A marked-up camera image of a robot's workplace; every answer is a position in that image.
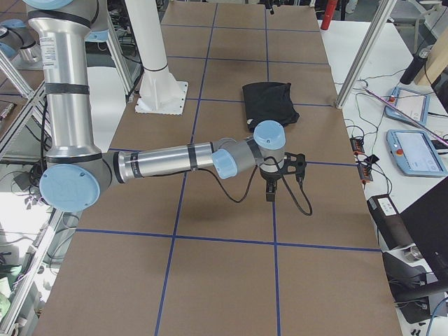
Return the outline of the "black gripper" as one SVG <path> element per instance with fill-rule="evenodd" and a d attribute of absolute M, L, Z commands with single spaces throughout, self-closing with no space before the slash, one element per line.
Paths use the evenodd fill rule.
<path fill-rule="evenodd" d="M 266 181 L 265 197 L 267 202 L 274 202 L 276 200 L 277 193 L 277 181 L 281 179 L 279 172 L 268 172 L 262 170 L 262 177 Z"/>

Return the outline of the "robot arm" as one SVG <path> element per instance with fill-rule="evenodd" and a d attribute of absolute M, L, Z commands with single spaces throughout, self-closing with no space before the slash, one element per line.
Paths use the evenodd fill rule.
<path fill-rule="evenodd" d="M 52 145 L 39 190 L 61 211 L 91 207 L 111 186 L 132 179 L 169 176 L 214 167 L 221 179 L 247 170 L 279 174 L 286 167 L 286 135 L 276 121 L 257 125 L 251 136 L 178 146 L 150 144 L 153 128 L 126 129 L 128 142 L 102 151 L 94 141 L 85 43 L 108 35 L 105 1 L 28 1 L 29 24 L 38 32 Z"/>

